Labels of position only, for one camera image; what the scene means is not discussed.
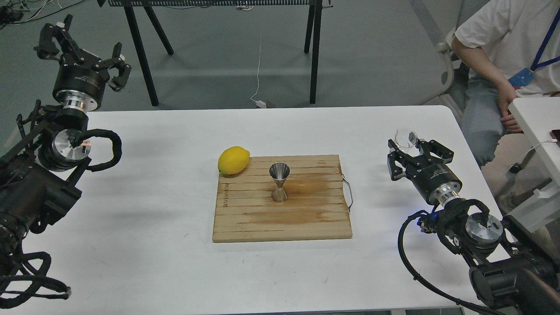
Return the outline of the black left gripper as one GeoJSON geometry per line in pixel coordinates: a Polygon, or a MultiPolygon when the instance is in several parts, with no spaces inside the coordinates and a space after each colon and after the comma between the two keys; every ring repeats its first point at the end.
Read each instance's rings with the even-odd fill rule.
{"type": "Polygon", "coordinates": [[[70,36],[72,19],[73,16],[68,14],[63,22],[45,24],[34,51],[38,58],[55,60],[59,64],[52,92],[58,103],[66,104],[78,98],[84,110],[97,110],[102,104],[106,84],[113,91],[120,92],[127,84],[132,67],[121,54],[121,42],[115,44],[109,59],[85,56],[70,36]],[[118,75],[111,77],[109,70],[113,68],[118,70],[118,75]]]}

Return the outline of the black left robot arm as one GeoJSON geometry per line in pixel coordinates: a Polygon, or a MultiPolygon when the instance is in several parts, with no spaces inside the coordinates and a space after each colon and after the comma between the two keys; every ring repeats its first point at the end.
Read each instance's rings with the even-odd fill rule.
{"type": "Polygon", "coordinates": [[[106,129],[88,129],[88,112],[97,110],[106,86],[120,91],[131,66],[115,44],[106,60],[80,48],[71,38],[72,15],[45,24],[35,50],[42,60],[56,60],[59,72],[52,92],[56,105],[42,105],[16,124],[21,140],[1,158],[1,303],[14,308],[32,297],[68,299],[71,289],[47,272],[46,252],[24,253],[22,241],[62,219],[80,199],[76,187],[85,171],[114,167],[122,141],[106,129]]]}

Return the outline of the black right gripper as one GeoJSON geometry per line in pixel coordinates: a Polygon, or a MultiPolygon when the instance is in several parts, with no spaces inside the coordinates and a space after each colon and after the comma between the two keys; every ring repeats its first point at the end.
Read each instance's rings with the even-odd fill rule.
{"type": "Polygon", "coordinates": [[[462,182],[447,166],[454,158],[454,152],[435,140],[418,142],[419,156],[410,156],[388,140],[389,154],[387,166],[392,181],[407,178],[428,205],[444,205],[448,199],[457,196],[462,182]]]}

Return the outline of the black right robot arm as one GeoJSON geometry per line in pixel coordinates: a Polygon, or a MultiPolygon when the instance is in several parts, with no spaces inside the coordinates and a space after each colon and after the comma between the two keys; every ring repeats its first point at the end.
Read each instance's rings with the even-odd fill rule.
{"type": "Polygon", "coordinates": [[[392,181],[410,180],[428,205],[410,215],[398,233],[398,253],[406,269],[430,291],[482,314],[499,314],[499,309],[516,307],[525,315],[557,315],[559,305],[559,259],[510,215],[498,219],[484,203],[464,199],[462,182],[447,163],[454,153],[437,141],[416,140],[420,154],[410,156],[393,140],[387,164],[392,181]],[[414,269],[404,249],[409,223],[417,221],[424,233],[434,233],[469,267],[470,283],[483,306],[458,299],[428,282],[414,269]]]}

